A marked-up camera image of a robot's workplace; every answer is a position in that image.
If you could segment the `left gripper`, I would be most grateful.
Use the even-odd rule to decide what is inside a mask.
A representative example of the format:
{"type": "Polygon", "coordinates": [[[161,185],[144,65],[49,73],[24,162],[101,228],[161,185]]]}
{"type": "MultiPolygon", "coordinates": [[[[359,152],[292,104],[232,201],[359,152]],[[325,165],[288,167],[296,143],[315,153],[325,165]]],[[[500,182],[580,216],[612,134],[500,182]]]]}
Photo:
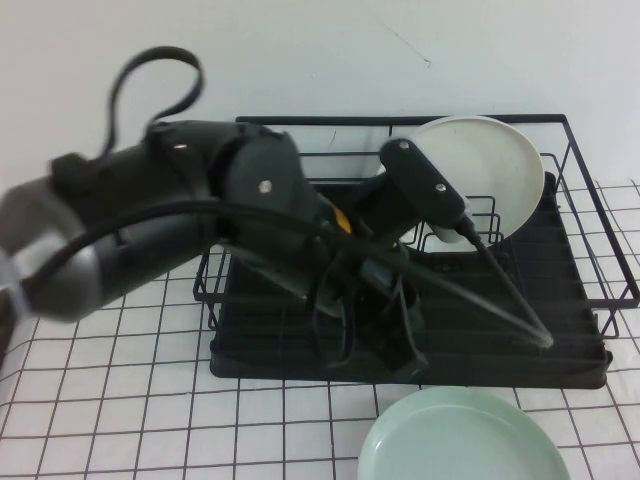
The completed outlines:
{"type": "Polygon", "coordinates": [[[428,215],[430,194],[387,174],[354,185],[349,193],[349,220],[354,234],[409,257],[401,237],[428,215]]]}

